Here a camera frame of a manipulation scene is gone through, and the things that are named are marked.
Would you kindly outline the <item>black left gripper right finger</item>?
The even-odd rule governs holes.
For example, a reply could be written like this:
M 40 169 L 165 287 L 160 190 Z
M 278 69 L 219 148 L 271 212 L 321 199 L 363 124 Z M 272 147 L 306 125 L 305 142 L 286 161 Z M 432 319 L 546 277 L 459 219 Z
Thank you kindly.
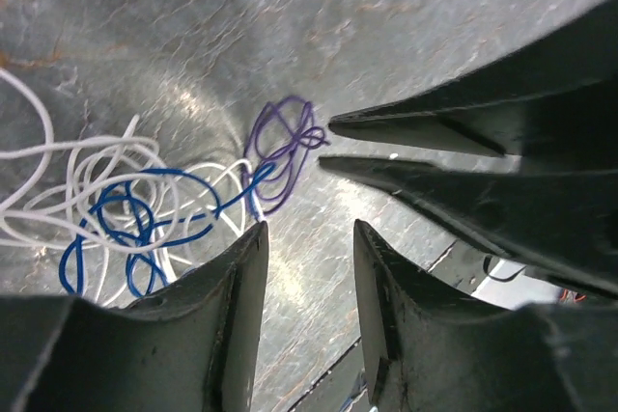
M 613 411 L 617 311 L 510 311 L 452 288 L 364 221 L 353 263 L 368 397 L 381 411 Z

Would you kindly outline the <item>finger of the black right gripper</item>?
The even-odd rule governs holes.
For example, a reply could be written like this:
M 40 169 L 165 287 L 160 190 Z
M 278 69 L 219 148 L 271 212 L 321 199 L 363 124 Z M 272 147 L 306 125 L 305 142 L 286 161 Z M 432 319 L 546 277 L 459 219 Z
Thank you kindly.
M 333 117 L 343 137 L 501 157 L 565 151 L 617 124 L 617 4 L 409 98 Z
M 480 251 L 561 284 L 617 293 L 617 173 L 452 171 L 431 163 L 322 156 L 320 167 L 382 191 Z

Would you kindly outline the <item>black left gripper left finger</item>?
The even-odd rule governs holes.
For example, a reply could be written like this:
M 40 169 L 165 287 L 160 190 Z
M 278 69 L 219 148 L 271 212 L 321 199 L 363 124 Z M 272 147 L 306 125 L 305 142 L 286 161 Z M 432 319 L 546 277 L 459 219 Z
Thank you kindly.
M 246 411 L 269 255 L 258 223 L 123 309 L 75 296 L 1 300 L 5 411 Z

